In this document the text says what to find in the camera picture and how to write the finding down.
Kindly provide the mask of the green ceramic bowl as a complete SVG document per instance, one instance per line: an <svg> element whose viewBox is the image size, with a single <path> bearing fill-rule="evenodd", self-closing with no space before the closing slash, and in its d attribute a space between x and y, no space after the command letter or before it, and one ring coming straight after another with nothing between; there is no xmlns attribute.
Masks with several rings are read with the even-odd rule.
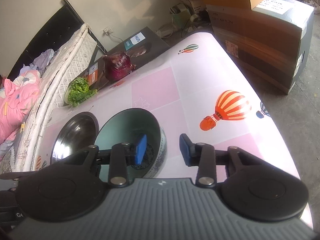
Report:
<svg viewBox="0 0 320 240"><path fill-rule="evenodd" d="M104 124L95 140L100 150L109 150L121 142L136 142L140 135L146 135L146 152L140 165L127 168L129 180L155 178L163 168L167 139L156 117L142 108L123 110Z"/></svg>

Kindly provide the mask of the large steel bowl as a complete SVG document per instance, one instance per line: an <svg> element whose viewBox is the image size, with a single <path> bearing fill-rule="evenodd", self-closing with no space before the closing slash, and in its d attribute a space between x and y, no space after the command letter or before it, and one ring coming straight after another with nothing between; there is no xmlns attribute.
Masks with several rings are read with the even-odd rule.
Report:
<svg viewBox="0 0 320 240"><path fill-rule="evenodd" d="M81 112L63 126L54 142L50 163L53 164L78 150L92 145L99 133L99 124L94 114Z"/></svg>

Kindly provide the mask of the pink balloon tablecloth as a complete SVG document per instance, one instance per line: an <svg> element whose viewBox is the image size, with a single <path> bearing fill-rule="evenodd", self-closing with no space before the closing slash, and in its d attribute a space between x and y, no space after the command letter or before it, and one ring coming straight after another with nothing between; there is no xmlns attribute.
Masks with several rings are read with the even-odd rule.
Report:
<svg viewBox="0 0 320 240"><path fill-rule="evenodd" d="M228 90L244 96L250 108L244 120L219 120L205 131L201 121L215 109L230 113ZM143 108L158 120L167 138L168 154L162 178L194 178L194 168L186 167L178 146L180 134L194 142L205 142L225 150L238 146L272 165L298 176L295 163L269 116L259 118L261 99L232 59L210 33L195 33L114 85L108 85L77 107L52 111L37 148L32 168L50 163L58 133L76 114L91 112L103 126L118 112Z"/></svg>

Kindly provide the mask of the napa cabbage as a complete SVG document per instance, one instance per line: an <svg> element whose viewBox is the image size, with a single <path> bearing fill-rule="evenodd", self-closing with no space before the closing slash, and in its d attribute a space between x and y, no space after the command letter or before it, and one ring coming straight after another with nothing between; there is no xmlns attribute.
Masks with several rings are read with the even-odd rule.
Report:
<svg viewBox="0 0 320 240"><path fill-rule="evenodd" d="M96 89L89 88L89 83L85 78L77 77L70 83L65 93L65 103L76 107L96 93Z"/></svg>

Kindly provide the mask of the white mattress bed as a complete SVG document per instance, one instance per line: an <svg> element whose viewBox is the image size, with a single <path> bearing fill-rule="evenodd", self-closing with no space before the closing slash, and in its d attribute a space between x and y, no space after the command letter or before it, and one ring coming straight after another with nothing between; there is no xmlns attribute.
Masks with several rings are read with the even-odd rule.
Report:
<svg viewBox="0 0 320 240"><path fill-rule="evenodd" d="M70 82L85 70L97 42L83 24L63 44L47 66L40 80L40 96L23 119L14 140L1 145L1 174L39 170L49 165L47 155L38 153L52 111L62 107Z"/></svg>

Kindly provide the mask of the dark printed flat box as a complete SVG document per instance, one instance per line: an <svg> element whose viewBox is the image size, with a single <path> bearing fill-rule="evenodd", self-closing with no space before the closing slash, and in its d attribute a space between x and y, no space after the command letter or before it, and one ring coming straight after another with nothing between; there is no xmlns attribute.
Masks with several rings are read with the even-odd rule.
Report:
<svg viewBox="0 0 320 240"><path fill-rule="evenodd" d="M150 28L145 27L91 62L78 77L86 79L90 89L100 90L149 63L168 49L167 43Z"/></svg>

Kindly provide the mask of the pink blanket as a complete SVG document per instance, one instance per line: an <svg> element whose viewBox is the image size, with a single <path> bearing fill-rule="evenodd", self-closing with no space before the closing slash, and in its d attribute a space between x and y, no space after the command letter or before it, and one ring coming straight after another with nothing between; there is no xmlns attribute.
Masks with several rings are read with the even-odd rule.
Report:
<svg viewBox="0 0 320 240"><path fill-rule="evenodd" d="M1 142L13 138L40 95L40 73L29 70L1 89Z"/></svg>

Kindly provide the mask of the large dark carton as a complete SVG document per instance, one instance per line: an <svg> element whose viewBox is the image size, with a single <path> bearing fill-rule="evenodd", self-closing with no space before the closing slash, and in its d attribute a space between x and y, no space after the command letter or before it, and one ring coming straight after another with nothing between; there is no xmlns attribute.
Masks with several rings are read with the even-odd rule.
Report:
<svg viewBox="0 0 320 240"><path fill-rule="evenodd" d="M214 36L241 68L289 94L306 67L314 8L297 0L263 0L253 9L208 5Z"/></svg>

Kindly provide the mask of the black headboard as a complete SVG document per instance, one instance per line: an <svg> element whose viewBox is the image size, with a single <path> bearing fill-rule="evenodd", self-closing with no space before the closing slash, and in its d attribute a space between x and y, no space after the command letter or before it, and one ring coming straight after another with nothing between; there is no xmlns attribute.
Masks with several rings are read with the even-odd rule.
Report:
<svg viewBox="0 0 320 240"><path fill-rule="evenodd" d="M74 10L68 0L62 0L63 6L44 24L22 52L8 79L19 76L23 65L28 65L47 49L57 51L66 43L75 31L80 29L84 21Z"/></svg>

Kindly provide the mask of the wall power socket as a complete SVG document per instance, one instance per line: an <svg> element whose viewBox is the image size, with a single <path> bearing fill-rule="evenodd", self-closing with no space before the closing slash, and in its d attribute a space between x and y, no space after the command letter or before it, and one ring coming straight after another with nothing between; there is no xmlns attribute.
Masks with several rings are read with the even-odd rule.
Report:
<svg viewBox="0 0 320 240"><path fill-rule="evenodd" d="M113 33L113 29L111 27L106 27L103 29L103 33L106 35L106 36L109 36Z"/></svg>

